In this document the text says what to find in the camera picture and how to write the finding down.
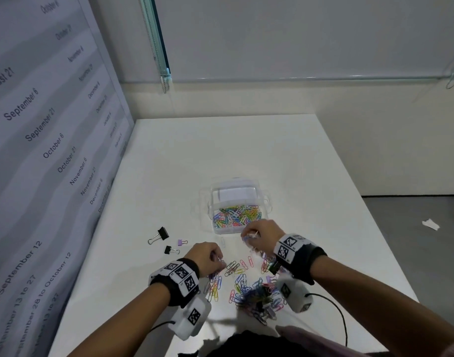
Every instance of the left hand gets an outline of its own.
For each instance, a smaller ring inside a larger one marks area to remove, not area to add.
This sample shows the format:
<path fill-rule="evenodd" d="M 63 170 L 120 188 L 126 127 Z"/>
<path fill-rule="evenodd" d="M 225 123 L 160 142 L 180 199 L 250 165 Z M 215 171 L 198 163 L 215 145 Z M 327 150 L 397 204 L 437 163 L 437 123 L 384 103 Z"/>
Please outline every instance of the left hand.
<path fill-rule="evenodd" d="M 215 254 L 214 260 L 210 258 L 212 252 Z M 201 278 L 218 270 L 223 270 L 227 266 L 225 262 L 219 260 L 219 258 L 222 259 L 223 257 L 224 255 L 217 243 L 209 242 L 194 244 L 184 256 L 184 258 L 189 258 L 197 264 Z"/>

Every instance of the right hand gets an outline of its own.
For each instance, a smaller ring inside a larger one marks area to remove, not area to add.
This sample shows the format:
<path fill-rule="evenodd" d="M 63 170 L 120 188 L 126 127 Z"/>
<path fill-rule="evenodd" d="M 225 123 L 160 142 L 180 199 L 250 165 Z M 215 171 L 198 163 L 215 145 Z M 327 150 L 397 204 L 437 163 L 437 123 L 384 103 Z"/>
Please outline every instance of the right hand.
<path fill-rule="evenodd" d="M 244 237 L 248 233 L 258 231 L 259 238 L 250 238 L 247 243 L 269 256 L 273 256 L 273 249 L 276 243 L 280 240 L 285 232 L 278 227 L 277 223 L 271 219 L 259 219 L 249 223 L 242 231 L 241 236 Z"/>

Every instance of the hand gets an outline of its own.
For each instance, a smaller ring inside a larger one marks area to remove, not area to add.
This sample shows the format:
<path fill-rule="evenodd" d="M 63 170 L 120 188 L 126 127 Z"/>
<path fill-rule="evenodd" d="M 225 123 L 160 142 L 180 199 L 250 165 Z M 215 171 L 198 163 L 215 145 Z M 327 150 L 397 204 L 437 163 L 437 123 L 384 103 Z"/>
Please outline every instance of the hand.
<path fill-rule="evenodd" d="M 209 242 L 195 243 L 191 250 L 184 256 L 184 258 L 189 258 L 197 264 L 201 278 L 218 270 L 223 270 L 227 266 L 225 262 L 219 260 L 223 257 L 224 255 L 217 243 Z"/>
<path fill-rule="evenodd" d="M 285 232 L 278 227 L 277 223 L 271 219 L 260 219 L 249 223 L 242 231 L 241 236 L 244 237 L 248 233 L 258 231 L 257 238 L 250 238 L 247 243 L 269 256 L 273 256 L 273 249 L 276 243 L 280 240 Z"/>

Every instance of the white sensor device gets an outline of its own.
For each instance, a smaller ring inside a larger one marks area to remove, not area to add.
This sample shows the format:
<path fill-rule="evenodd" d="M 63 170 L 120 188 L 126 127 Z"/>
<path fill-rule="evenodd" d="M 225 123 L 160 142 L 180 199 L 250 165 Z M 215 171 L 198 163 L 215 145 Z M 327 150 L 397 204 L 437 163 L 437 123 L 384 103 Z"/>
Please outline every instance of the white sensor device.
<path fill-rule="evenodd" d="M 309 294 L 306 283 L 293 278 L 287 273 L 281 273 L 278 276 L 276 287 L 293 312 L 304 312 L 313 304 L 313 296 L 305 297 L 305 295 Z"/>
<path fill-rule="evenodd" d="M 184 308 L 177 309 L 172 317 L 175 324 L 169 324 L 168 328 L 182 341 L 197 336 L 211 309 L 212 305 L 205 297 L 196 295 Z"/>

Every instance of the paper scrap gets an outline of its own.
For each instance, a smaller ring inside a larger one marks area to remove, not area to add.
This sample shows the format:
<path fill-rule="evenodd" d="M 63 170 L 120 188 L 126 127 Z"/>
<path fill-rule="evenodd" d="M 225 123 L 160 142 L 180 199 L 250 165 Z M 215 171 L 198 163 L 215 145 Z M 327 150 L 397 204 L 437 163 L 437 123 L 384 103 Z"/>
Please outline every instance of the paper scrap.
<path fill-rule="evenodd" d="M 437 223 L 435 223 L 434 221 L 432 221 L 430 218 L 427 219 L 426 221 L 422 221 L 422 224 L 426 227 L 429 227 L 429 228 L 432 228 L 435 230 L 438 230 L 440 228 L 440 226 Z"/>

